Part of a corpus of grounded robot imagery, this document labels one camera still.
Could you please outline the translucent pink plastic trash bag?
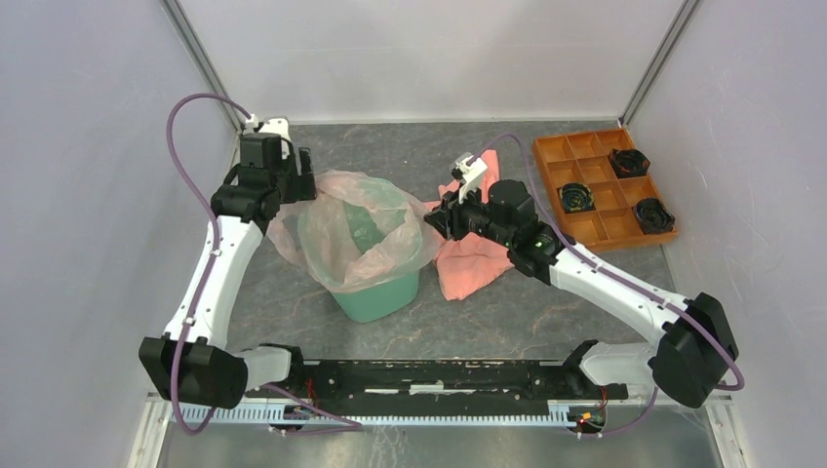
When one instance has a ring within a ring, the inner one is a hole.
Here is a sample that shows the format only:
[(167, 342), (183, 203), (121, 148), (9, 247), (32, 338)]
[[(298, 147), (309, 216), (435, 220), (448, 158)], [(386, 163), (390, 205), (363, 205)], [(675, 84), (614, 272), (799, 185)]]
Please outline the translucent pink plastic trash bag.
[(386, 179), (330, 170), (315, 183), (317, 197), (284, 206), (266, 237), (286, 261), (332, 293), (354, 293), (417, 272), (444, 243), (424, 221), (424, 204)]

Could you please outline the green plastic trash bin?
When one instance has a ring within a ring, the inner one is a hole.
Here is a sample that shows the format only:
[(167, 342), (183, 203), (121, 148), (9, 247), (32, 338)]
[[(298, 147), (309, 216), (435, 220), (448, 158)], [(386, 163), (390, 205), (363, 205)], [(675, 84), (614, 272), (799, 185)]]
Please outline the green plastic trash bin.
[(391, 182), (329, 171), (302, 210), (297, 234), (307, 269), (360, 324), (409, 304), (418, 291), (424, 241), (415, 204)]

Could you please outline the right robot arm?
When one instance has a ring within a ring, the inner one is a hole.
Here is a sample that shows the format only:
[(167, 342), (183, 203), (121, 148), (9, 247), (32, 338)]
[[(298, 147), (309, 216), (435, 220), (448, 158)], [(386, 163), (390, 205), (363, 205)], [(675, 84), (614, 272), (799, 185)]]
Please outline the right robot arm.
[(737, 391), (744, 378), (739, 351), (720, 300), (661, 290), (591, 253), (540, 219), (527, 187), (512, 179), (488, 191), (460, 187), (425, 215), (447, 240), (477, 235), (507, 250), (516, 270), (576, 294), (625, 323), (642, 338), (632, 345), (596, 342), (563, 372), (566, 390), (587, 398), (602, 385), (652, 385), (689, 408), (716, 390)]

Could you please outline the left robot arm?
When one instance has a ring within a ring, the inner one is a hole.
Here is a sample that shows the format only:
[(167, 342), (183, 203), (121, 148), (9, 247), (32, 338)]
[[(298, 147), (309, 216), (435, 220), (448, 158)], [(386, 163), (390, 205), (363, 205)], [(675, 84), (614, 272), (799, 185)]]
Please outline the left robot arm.
[(315, 197), (308, 148), (295, 147), (285, 130), (241, 137), (240, 161), (211, 197), (204, 247), (181, 304), (138, 350), (161, 397), (229, 410), (263, 384), (288, 398), (304, 389), (293, 348), (263, 344), (231, 354), (225, 347), (241, 281), (270, 222), (283, 206)]

